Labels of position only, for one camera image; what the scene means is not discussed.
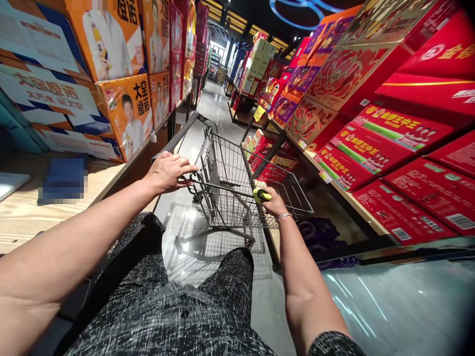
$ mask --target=leg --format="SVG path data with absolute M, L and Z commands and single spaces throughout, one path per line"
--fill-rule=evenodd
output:
M 243 321 L 251 323 L 252 275 L 254 260 L 248 249 L 229 252 L 216 272 L 198 290 L 226 304 Z
M 55 355 L 65 353 L 81 333 L 113 323 L 121 308 L 139 297 L 147 286 L 168 283 L 161 248 L 164 231 L 152 213 L 141 213 L 130 223 Z

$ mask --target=orange gift box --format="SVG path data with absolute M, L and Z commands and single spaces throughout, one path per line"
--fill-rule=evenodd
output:
M 163 72 L 170 63 L 170 0 L 138 1 L 148 72 Z

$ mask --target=bracelet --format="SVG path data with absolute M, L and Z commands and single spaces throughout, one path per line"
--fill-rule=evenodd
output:
M 287 214 L 282 214 L 282 215 L 279 215 L 278 217 L 276 217 L 276 219 L 279 220 L 280 218 L 284 218 L 284 217 L 286 217 L 286 216 L 290 216 L 290 217 L 291 217 L 292 214 L 289 214 L 289 213 L 287 213 Z

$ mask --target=red packaging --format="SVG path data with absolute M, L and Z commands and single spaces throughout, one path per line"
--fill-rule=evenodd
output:
M 421 2 L 414 5 L 417 8 L 422 6 Z M 437 1 L 432 10 L 426 12 L 427 16 L 412 23 L 413 30 L 406 33 L 399 43 L 343 45 L 340 41 L 306 94 L 332 110 L 356 117 L 363 107 L 375 99 L 375 90 L 455 11 L 455 5 L 448 6 L 446 1 Z
M 404 107 L 404 112 L 434 121 L 450 120 L 457 113 L 463 126 L 475 118 L 474 81 L 394 73 L 376 94 L 384 107 Z
M 353 192 L 376 178 L 330 144 L 323 147 L 313 159 L 343 190 Z
M 323 146 L 327 145 L 330 140 L 349 122 L 351 119 L 343 114 L 337 114 L 327 126 L 318 133 L 318 136 L 311 144 L 306 146 L 306 143 L 300 139 L 297 144 L 306 151 L 318 152 Z
M 302 98 L 319 70 L 320 67 L 299 66 L 295 68 L 287 82 L 286 91 Z
M 209 7 L 201 2 L 197 4 L 196 11 L 196 40 L 206 42 L 206 23 L 208 22 Z
M 457 11 L 457 1 L 367 1 L 339 45 L 404 41 L 418 50 Z
M 413 152 L 427 152 L 439 144 L 442 138 L 460 129 L 462 123 L 451 117 L 444 117 L 444 122 L 436 122 L 369 105 L 352 124 L 360 125 Z
M 455 237 L 443 223 L 394 191 L 382 179 L 353 194 L 404 246 Z
M 475 31 L 465 10 L 426 42 L 398 72 L 475 80 Z
M 419 158 L 386 180 L 463 236 L 475 233 L 475 180 Z
M 338 113 L 304 97 L 287 124 L 287 132 L 301 148 L 311 144 Z
M 428 157 L 475 178 L 475 131 L 452 141 Z
M 386 174 L 413 155 L 410 150 L 352 122 L 330 142 L 368 172 L 378 175 Z

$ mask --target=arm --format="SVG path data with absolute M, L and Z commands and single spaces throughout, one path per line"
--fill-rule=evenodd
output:
M 0 259 L 0 354 L 22 355 L 67 295 L 97 266 L 130 221 L 160 194 L 191 185 L 186 158 L 164 152 L 147 175 Z
M 274 216 L 287 213 L 282 198 L 272 188 L 272 200 L 262 205 Z M 340 311 L 313 261 L 293 218 L 280 218 L 281 266 L 284 276 L 285 311 L 298 355 L 309 352 L 315 338 L 325 331 L 350 336 Z

